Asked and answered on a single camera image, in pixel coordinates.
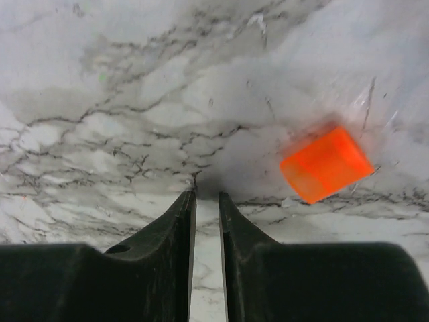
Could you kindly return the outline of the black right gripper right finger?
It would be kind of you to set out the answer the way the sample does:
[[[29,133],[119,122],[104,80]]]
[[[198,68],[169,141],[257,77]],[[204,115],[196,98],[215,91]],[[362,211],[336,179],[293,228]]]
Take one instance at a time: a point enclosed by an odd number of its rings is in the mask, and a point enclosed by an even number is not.
[[[224,192],[219,225],[228,321],[428,320],[422,275],[395,244],[282,244]]]

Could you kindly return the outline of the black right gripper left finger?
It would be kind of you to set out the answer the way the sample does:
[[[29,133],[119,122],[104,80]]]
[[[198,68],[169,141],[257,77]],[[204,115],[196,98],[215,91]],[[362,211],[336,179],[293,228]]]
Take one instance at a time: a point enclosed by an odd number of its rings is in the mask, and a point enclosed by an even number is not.
[[[87,244],[1,247],[2,321],[187,321],[196,195],[100,252]]]

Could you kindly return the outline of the orange highlighter cap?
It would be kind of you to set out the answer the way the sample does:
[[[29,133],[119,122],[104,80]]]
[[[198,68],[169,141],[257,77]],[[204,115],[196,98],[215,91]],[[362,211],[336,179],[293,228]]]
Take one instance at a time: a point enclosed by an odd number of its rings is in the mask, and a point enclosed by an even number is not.
[[[298,196],[314,204],[375,172],[349,132],[337,126],[280,162]]]

